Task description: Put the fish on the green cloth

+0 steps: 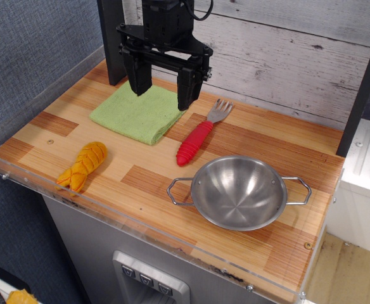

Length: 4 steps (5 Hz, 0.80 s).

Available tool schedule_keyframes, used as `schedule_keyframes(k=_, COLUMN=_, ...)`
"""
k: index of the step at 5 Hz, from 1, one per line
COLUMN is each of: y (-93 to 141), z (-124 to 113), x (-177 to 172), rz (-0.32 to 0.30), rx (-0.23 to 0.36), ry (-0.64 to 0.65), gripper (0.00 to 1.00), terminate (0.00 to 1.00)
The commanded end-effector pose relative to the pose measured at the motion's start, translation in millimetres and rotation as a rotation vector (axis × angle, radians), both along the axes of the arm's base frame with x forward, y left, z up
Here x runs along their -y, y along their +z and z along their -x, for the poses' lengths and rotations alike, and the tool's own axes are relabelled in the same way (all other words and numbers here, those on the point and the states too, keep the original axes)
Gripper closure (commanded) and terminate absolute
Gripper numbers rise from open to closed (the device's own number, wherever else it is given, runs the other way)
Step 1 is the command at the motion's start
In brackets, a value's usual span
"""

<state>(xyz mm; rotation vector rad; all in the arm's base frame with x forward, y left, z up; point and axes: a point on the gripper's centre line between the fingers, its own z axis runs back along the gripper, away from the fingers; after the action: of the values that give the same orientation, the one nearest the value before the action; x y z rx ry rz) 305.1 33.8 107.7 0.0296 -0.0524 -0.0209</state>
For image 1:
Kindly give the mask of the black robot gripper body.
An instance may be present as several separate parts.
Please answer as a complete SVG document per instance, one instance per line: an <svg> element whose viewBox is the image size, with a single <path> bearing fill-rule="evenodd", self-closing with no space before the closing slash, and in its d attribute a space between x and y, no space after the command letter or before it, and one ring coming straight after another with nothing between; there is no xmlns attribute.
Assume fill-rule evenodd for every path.
<svg viewBox="0 0 370 304"><path fill-rule="evenodd" d="M196 64L203 80L211 77L209 59L213 50L193 37L195 21L206 20L212 10L210 4L204 16L195 15L194 1L142 1L143 24L117 27L123 50L139 53L152 65L178 71L182 60L166 53L169 51L188 54Z"/></svg>

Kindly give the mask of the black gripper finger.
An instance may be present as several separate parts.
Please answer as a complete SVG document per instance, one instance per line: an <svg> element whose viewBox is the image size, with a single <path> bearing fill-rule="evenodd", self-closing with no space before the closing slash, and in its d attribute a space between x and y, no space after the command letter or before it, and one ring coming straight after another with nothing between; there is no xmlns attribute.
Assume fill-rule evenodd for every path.
<svg viewBox="0 0 370 304"><path fill-rule="evenodd" d="M199 98L202 74L196 65L182 67L177 76L178 109L187 110Z"/></svg>
<svg viewBox="0 0 370 304"><path fill-rule="evenodd" d="M151 64L142 54L122 51L125 71L132 91L140 96L152 86Z"/></svg>

